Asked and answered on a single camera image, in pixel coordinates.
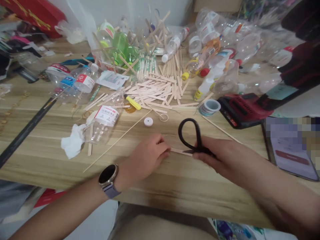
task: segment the yellow screwdriver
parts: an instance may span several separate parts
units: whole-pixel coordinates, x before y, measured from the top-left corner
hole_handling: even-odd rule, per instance
[[[141,106],[135,101],[133,100],[131,97],[129,97],[127,94],[124,95],[125,99],[128,100],[129,103],[131,103],[132,106],[134,106],[137,110],[141,109]]]

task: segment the scissor blade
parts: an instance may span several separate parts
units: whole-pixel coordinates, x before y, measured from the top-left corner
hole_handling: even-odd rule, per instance
[[[186,150],[186,151],[183,151],[184,153],[190,153],[190,154],[193,154],[194,153],[194,150]]]

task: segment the scissors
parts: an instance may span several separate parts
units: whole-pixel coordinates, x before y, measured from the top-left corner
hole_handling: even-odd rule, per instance
[[[191,144],[187,143],[183,136],[182,136],[182,128],[183,128],[183,125],[186,123],[186,122],[193,122],[195,128],[196,128],[196,134],[197,134],[197,146],[194,147],[192,146]],[[204,147],[202,145],[202,141],[201,141],[201,133],[200,133],[200,127],[197,123],[196,120],[194,120],[193,118],[186,118],[184,119],[180,125],[179,125],[179,128],[178,128],[178,135],[179,135],[179,138],[181,140],[181,142],[186,145],[188,148],[190,148],[191,150],[187,150],[187,151],[183,151],[184,153],[195,153],[195,152],[202,152],[202,153],[206,153],[214,158],[216,158],[216,155],[213,154],[208,148]]]

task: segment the cardboard box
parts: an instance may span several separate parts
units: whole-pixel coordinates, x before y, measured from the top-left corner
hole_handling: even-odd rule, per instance
[[[242,0],[195,0],[194,11],[207,7],[215,12],[238,12]]]

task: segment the smartwatch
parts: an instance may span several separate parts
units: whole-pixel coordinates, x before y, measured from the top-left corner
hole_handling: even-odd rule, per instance
[[[99,185],[109,199],[112,199],[120,194],[114,185],[113,181],[116,178],[119,171],[117,164],[112,164],[106,167],[99,176]]]

